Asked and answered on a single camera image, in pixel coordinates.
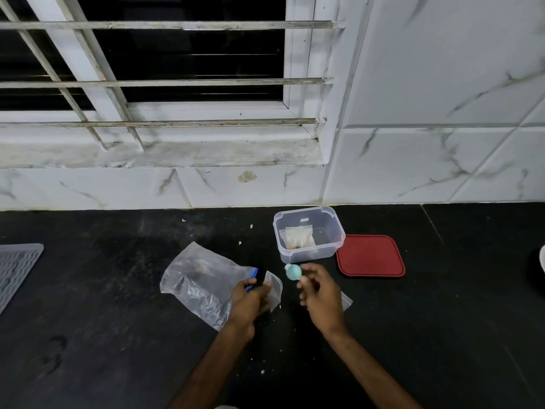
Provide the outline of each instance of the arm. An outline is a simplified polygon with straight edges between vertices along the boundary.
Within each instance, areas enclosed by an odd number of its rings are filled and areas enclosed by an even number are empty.
[[[341,290],[324,267],[304,264],[297,287],[315,326],[347,365],[379,409],[421,409],[421,406],[350,336],[344,325]]]
[[[174,397],[169,409],[214,408],[223,385],[227,382],[242,350],[253,339],[253,322],[269,309],[267,293],[271,283],[249,293],[246,287],[257,283],[256,279],[239,282],[233,290],[229,320]]]

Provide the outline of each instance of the blue object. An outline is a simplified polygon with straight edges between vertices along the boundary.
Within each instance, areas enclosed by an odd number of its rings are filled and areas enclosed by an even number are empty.
[[[293,281],[299,281],[301,275],[303,274],[301,267],[295,264],[286,264],[284,270],[286,270],[286,275],[288,278]]]
[[[256,275],[257,275],[257,268],[254,267],[248,279],[255,278]],[[253,286],[246,287],[246,291],[250,291],[251,289],[253,289]]]

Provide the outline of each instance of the hand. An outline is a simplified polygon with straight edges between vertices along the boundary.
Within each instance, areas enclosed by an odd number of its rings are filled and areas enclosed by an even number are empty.
[[[318,264],[303,264],[301,270],[309,273],[303,275],[297,283],[297,288],[303,289],[299,298],[301,305],[309,310],[314,325],[326,339],[346,333],[341,289],[327,270]]]
[[[271,291],[272,283],[266,281],[261,287],[253,289],[250,292],[246,288],[257,283],[255,278],[243,280],[236,284],[233,289],[231,301],[231,313],[226,326],[236,327],[244,335],[248,336],[248,341],[253,339],[255,329],[254,320],[270,309],[267,294]]]

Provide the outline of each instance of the transparent plastic container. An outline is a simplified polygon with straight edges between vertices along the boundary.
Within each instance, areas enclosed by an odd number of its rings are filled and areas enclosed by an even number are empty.
[[[283,211],[274,216],[272,223],[276,234],[276,244],[283,263],[291,264],[303,261],[331,257],[344,244],[346,234],[333,208],[314,206],[312,208]],[[312,237],[315,247],[288,250],[280,237],[280,231],[286,227],[312,225]]]

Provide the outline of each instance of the gray mat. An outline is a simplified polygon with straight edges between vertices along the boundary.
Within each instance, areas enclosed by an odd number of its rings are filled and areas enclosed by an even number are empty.
[[[0,245],[0,314],[43,251],[42,244]]]

